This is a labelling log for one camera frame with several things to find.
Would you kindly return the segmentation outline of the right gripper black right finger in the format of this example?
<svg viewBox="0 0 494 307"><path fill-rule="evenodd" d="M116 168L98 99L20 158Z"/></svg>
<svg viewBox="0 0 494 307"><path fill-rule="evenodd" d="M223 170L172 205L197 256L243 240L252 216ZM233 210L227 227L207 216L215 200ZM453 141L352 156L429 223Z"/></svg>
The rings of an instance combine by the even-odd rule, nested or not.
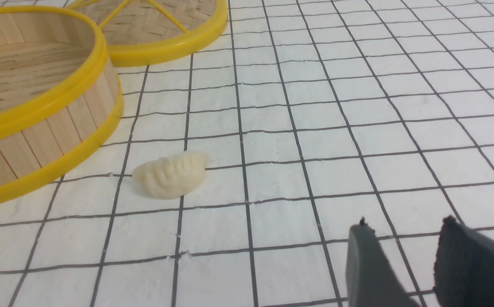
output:
<svg viewBox="0 0 494 307"><path fill-rule="evenodd" d="M494 240L444 218L434 281L442 307L494 307Z"/></svg>

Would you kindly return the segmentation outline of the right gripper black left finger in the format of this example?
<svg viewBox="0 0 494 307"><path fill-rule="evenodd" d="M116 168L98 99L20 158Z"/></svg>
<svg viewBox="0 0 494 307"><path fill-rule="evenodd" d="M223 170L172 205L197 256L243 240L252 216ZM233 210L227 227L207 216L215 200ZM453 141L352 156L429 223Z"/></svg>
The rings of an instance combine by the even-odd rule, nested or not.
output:
<svg viewBox="0 0 494 307"><path fill-rule="evenodd" d="M350 307L418 306L397 279L364 218L349 229L345 278Z"/></svg>

